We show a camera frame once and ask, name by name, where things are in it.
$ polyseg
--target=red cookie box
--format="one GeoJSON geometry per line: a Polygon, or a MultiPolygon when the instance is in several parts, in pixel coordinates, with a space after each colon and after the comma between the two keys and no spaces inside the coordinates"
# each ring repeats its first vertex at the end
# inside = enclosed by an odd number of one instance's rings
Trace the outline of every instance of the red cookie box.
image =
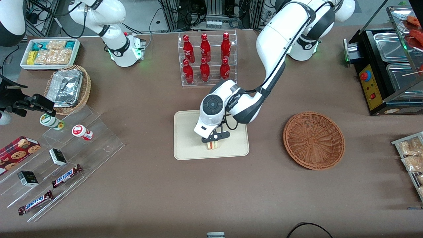
{"type": "Polygon", "coordinates": [[[6,173],[40,148],[38,141],[20,136],[0,149],[0,175],[6,173]]]}

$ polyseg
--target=small black box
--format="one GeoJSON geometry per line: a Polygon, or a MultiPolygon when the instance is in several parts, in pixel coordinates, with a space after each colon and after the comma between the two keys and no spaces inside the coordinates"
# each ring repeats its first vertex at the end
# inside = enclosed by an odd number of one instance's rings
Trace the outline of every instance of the small black box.
{"type": "Polygon", "coordinates": [[[38,184],[37,178],[35,177],[34,173],[31,171],[21,170],[18,173],[19,180],[23,186],[33,187],[38,184]]]}
{"type": "Polygon", "coordinates": [[[60,166],[66,165],[67,162],[66,162],[65,156],[63,156],[63,153],[60,150],[51,149],[49,150],[49,153],[50,153],[50,157],[53,160],[53,163],[60,166]]]}

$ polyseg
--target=table surface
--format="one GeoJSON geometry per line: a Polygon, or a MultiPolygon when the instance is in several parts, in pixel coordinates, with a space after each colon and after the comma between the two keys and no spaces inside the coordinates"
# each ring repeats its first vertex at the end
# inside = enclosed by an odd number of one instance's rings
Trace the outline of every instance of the table surface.
{"type": "MultiPolygon", "coordinates": [[[[390,141],[423,130],[422,116],[369,116],[354,68],[343,65],[342,39],[356,27],[335,27],[306,62],[286,59],[286,70],[247,126],[244,157],[178,161],[173,116],[196,110],[210,88],[182,88],[178,34],[154,35],[146,58],[120,68],[100,38],[81,38],[78,64],[89,73],[88,104],[127,145],[35,223],[0,202],[0,237],[286,237],[297,223],[325,227],[334,237],[422,237],[423,211],[390,141]],[[296,164],[281,140],[296,113],[327,115],[343,131],[346,150],[334,168],[296,164]]],[[[255,88],[264,68],[257,34],[238,30],[239,85],[255,88]]],[[[42,93],[52,72],[22,70],[26,94],[42,93]]],[[[14,116],[0,127],[0,145],[46,130],[41,113],[14,116]]],[[[302,227],[295,237],[326,237],[302,227]]]]}

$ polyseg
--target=stainless steel tray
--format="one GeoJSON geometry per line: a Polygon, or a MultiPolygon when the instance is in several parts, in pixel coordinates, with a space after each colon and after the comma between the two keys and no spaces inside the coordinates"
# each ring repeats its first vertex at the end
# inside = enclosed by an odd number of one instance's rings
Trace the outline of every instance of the stainless steel tray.
{"type": "MultiPolygon", "coordinates": [[[[408,86],[410,83],[416,80],[415,75],[408,75],[403,76],[404,74],[412,73],[413,70],[411,69],[410,64],[389,64],[386,66],[386,70],[388,71],[389,78],[391,79],[392,86],[394,87],[395,91],[400,90],[403,87],[408,86]]],[[[411,90],[405,91],[401,97],[423,97],[423,85],[417,84],[412,87],[411,90]]]]}
{"type": "Polygon", "coordinates": [[[408,62],[396,33],[377,33],[373,38],[383,61],[387,63],[408,62]]]}

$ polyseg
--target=brown woven basket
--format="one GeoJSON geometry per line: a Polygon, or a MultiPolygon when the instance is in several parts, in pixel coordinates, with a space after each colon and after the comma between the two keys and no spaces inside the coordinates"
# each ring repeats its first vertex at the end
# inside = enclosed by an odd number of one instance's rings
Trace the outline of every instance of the brown woven basket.
{"type": "MultiPolygon", "coordinates": [[[[77,69],[77,70],[81,71],[84,74],[84,78],[82,79],[81,92],[80,92],[80,95],[79,95],[79,98],[78,98],[78,104],[73,108],[54,108],[56,110],[57,114],[63,115],[63,116],[67,116],[74,111],[82,109],[85,106],[85,104],[87,103],[88,97],[90,96],[91,79],[90,79],[90,76],[88,75],[87,71],[85,71],[84,68],[82,68],[79,65],[72,65],[72,66],[60,69],[58,71],[65,71],[65,70],[71,70],[71,69],[77,69]]],[[[50,77],[49,82],[47,83],[46,89],[44,90],[44,97],[47,96],[47,92],[49,91],[53,75],[50,77]]]]}
{"type": "Polygon", "coordinates": [[[339,127],[327,116],[311,111],[288,120],[283,129],[283,143],[295,162],[313,170],[335,166],[345,151],[339,127]]]}

